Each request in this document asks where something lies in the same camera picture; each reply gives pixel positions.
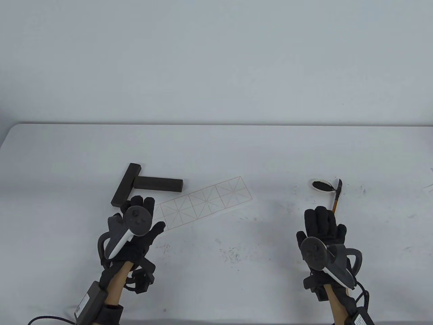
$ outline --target label sticker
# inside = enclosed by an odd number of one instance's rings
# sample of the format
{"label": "label sticker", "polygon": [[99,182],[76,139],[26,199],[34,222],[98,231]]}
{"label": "label sticker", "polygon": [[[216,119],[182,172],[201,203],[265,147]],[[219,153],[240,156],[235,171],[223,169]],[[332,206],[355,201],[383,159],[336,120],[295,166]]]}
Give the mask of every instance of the label sticker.
{"label": "label sticker", "polygon": [[84,307],[86,306],[86,304],[89,302],[89,294],[86,293],[84,298],[82,299],[82,301],[80,302],[80,304],[77,307],[77,310],[75,311],[75,318],[80,317],[81,312],[83,311]]}
{"label": "label sticker", "polygon": [[367,325],[361,315],[358,315],[353,322],[355,325]]}
{"label": "label sticker", "polygon": [[155,205],[153,224],[164,221],[170,230],[252,200],[242,177]]}

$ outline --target white wall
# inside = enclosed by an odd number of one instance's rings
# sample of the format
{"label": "white wall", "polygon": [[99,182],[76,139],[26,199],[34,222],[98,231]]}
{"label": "white wall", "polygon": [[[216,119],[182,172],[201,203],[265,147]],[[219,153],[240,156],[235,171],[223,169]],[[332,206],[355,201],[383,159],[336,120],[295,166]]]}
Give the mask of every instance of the white wall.
{"label": "white wall", "polygon": [[0,112],[433,124],[432,21],[432,1],[0,0]]}

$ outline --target brush handle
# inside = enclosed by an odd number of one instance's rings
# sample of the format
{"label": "brush handle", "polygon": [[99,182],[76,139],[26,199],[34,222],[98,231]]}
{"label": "brush handle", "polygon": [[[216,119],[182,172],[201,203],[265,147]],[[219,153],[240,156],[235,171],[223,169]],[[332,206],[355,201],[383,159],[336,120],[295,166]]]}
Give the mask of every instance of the brush handle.
{"label": "brush handle", "polygon": [[339,179],[338,180],[338,187],[337,187],[337,190],[335,191],[334,205],[332,206],[332,212],[334,214],[335,214],[335,211],[337,210],[338,199],[340,198],[342,187],[343,187],[343,182],[341,181],[341,179]]}

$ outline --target battery pack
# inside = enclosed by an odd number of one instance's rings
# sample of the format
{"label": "battery pack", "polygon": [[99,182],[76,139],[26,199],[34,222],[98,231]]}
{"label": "battery pack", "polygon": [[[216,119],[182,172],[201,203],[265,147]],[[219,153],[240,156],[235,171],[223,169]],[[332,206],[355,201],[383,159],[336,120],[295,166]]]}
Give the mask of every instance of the battery pack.
{"label": "battery pack", "polygon": [[91,325],[104,305],[108,292],[94,281],[74,312],[76,325]]}

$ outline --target printed grid pattern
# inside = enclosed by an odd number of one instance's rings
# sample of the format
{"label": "printed grid pattern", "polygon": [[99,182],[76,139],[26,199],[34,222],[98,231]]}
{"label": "printed grid pattern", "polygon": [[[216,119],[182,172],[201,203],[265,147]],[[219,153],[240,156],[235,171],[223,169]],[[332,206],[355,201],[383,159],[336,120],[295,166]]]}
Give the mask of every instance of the printed grid pattern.
{"label": "printed grid pattern", "polygon": [[235,177],[155,205],[152,226],[164,221],[165,230],[170,230],[250,200],[242,177]]}

